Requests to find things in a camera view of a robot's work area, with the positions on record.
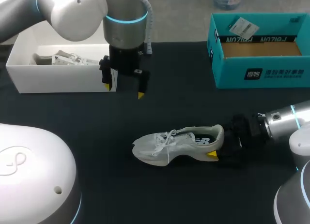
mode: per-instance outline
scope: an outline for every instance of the floor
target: floor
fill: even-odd
[[[228,12],[214,7],[212,0],[150,1],[155,14],[153,42],[206,41],[211,13]],[[242,0],[230,12],[310,12],[310,0]]]

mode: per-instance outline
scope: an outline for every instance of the logo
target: logo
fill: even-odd
[[[197,144],[208,145],[210,143],[209,138],[196,138]]]
[[[0,177],[11,176],[18,171],[18,167],[27,160],[30,149],[22,146],[12,146],[0,151]]]
[[[263,69],[262,68],[249,68],[247,69],[245,80],[259,80],[261,78]]]
[[[210,49],[210,57],[209,57],[211,66],[212,66],[212,63],[213,63],[213,55],[214,55],[214,52],[213,52],[213,49],[212,49],[212,47],[211,47],[211,49]]]
[[[214,31],[214,38],[215,38],[215,43],[217,43],[217,40],[218,40],[218,32],[217,32],[217,29],[215,29],[215,31]]]

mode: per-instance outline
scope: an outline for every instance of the white sneaker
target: white sneaker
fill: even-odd
[[[216,150],[224,142],[224,129],[213,127],[185,127],[169,133],[156,133],[137,139],[132,153],[141,161],[167,166],[175,157],[188,155],[200,161],[218,161]]]

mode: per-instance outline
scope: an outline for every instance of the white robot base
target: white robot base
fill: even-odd
[[[0,124],[0,224],[78,224],[75,159],[51,132]]]

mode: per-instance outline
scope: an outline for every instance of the cable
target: cable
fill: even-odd
[[[146,54],[151,55],[152,52],[152,28],[153,28],[153,9],[148,0],[140,0],[148,9],[147,15],[147,28],[146,28],[146,39],[147,39],[147,49]]]

